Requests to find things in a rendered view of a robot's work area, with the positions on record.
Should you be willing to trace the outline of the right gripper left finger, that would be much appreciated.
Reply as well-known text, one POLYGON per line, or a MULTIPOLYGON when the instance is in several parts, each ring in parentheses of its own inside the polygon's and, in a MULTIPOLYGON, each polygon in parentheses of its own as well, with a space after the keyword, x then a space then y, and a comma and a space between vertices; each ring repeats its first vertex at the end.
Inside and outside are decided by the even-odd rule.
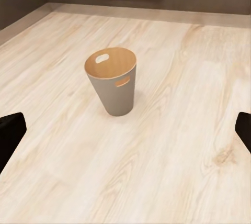
POLYGON ((27 132, 22 112, 0 118, 0 174, 27 132))

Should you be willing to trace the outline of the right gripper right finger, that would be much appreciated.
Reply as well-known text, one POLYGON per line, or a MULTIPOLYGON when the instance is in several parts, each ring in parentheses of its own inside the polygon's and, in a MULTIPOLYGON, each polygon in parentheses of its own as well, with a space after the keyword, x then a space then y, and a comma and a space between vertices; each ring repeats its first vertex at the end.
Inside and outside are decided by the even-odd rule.
POLYGON ((245 112, 238 114, 235 131, 251 153, 251 114, 245 112))

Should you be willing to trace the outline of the trash can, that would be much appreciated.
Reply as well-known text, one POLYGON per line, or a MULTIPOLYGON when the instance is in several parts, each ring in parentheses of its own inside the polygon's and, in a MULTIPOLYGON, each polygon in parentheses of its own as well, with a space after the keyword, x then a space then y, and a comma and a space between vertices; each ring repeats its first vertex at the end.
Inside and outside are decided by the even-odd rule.
POLYGON ((84 70, 106 111, 124 116, 133 109, 137 57, 126 48, 107 48, 93 53, 84 63, 84 70), (96 58, 108 54, 107 60, 96 58))

